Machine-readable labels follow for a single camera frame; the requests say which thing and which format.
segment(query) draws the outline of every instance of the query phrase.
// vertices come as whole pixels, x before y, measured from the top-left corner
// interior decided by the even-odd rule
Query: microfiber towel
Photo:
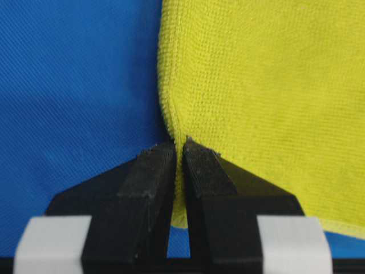
[[[294,193],[324,229],[365,237],[365,1],[165,0],[159,96],[186,136]]]

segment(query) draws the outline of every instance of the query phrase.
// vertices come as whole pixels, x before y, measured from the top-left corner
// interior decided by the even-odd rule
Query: yellow fabric
[[[365,227],[364,0],[165,0],[158,69],[179,156],[173,225],[186,227],[188,135],[327,229]]]

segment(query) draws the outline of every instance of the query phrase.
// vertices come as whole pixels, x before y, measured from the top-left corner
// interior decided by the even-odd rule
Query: black 3d-printed part
[[[295,196],[192,140],[184,146],[193,260],[211,272],[262,272],[257,214],[303,215]]]
[[[46,214],[92,215],[82,254],[84,266],[165,260],[175,166],[174,144],[158,145],[56,195]]]

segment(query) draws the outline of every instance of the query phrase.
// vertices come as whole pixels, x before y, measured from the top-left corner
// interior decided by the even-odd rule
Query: blue textured cloth
[[[167,137],[161,1],[0,1],[0,256],[53,195]]]

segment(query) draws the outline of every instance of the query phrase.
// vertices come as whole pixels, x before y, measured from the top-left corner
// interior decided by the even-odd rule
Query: blue fabric
[[[189,258],[189,232],[187,229],[171,227],[167,258]]]
[[[326,237],[330,245],[332,258],[365,259],[365,240],[331,232],[326,232]],[[189,234],[187,229],[171,227],[168,257],[190,257]]]
[[[167,138],[158,0],[0,1],[0,256],[52,196]]]
[[[365,259],[365,240],[326,232],[333,258]]]

